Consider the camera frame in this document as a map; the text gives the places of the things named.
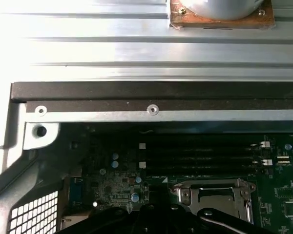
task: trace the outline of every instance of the copper plate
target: copper plate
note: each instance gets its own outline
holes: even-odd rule
[[[259,9],[249,16],[239,20],[213,20],[201,17],[185,8],[180,3],[180,0],[170,0],[170,25],[175,28],[269,29],[275,26],[275,21],[271,0],[265,0]]]

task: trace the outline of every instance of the motherboard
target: motherboard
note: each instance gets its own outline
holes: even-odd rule
[[[293,234],[293,135],[91,135],[70,210],[156,202],[211,207]]]

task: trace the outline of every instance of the cpu socket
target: cpu socket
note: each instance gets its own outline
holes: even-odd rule
[[[203,208],[214,208],[253,223],[251,193],[255,189],[254,184],[239,178],[186,180],[175,184],[172,193],[195,215]]]

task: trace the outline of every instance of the ventilation grille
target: ventilation grille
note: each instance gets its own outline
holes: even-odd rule
[[[58,192],[41,197],[12,211],[8,234],[56,232]]]

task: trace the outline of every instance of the ridged metal surface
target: ridged metal surface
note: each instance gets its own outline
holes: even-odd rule
[[[293,0],[271,30],[168,26],[165,0],[0,1],[11,81],[293,81]]]

